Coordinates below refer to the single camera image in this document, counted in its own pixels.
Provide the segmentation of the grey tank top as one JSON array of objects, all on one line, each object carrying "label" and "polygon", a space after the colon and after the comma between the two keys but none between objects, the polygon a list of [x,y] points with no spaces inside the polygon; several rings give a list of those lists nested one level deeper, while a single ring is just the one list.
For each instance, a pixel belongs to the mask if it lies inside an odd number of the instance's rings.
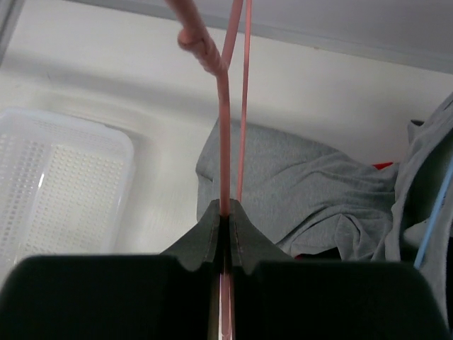
[{"label": "grey tank top", "polygon": [[408,124],[402,161],[378,170],[345,153],[258,125],[246,129],[241,204],[250,221],[290,256],[335,249],[345,261],[407,261],[447,316],[452,193],[427,230],[452,158],[452,100]]}]

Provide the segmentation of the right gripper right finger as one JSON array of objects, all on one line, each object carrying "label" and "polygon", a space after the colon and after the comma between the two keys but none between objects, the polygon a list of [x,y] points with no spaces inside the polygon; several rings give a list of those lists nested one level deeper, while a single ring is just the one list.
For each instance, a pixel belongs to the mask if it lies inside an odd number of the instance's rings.
[{"label": "right gripper right finger", "polygon": [[230,204],[236,339],[446,339],[424,277],[395,262],[296,260]]}]

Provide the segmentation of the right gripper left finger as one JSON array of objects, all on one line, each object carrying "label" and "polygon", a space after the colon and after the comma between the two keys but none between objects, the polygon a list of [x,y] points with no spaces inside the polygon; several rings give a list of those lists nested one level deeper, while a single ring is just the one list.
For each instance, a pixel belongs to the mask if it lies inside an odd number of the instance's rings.
[{"label": "right gripper left finger", "polygon": [[216,339],[219,203],[159,255],[42,255],[1,289],[2,339]]}]

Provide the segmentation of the blue hanger with grey top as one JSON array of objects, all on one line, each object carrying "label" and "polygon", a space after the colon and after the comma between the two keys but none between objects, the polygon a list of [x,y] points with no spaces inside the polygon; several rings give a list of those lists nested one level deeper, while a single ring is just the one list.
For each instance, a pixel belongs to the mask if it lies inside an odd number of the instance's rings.
[{"label": "blue hanger with grey top", "polygon": [[439,222],[440,213],[445,205],[450,204],[451,194],[449,193],[450,186],[452,185],[452,162],[449,163],[445,176],[442,180],[440,189],[437,193],[434,205],[432,207],[430,217],[428,219],[428,224],[425,230],[425,233],[422,238],[422,242],[420,243],[420,247],[418,248],[415,261],[413,263],[413,267],[415,269],[420,269],[422,266],[422,262],[426,251],[428,249],[428,244],[430,242],[431,236]]}]

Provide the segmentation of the pink wire hanger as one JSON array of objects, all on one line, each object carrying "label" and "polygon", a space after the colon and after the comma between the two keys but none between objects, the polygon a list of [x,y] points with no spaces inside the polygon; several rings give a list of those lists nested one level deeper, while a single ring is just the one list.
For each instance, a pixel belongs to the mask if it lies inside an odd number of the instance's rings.
[{"label": "pink wire hanger", "polygon": [[248,79],[251,49],[252,1],[234,1],[231,7],[224,46],[217,49],[194,1],[168,1],[182,25],[178,45],[191,52],[204,70],[215,76],[219,102],[219,208],[212,216],[212,236],[216,243],[214,260],[219,273],[214,277],[209,336],[234,339],[234,289],[231,273],[231,103],[229,67],[241,20],[245,21],[241,134],[236,198],[242,199],[248,108]]}]

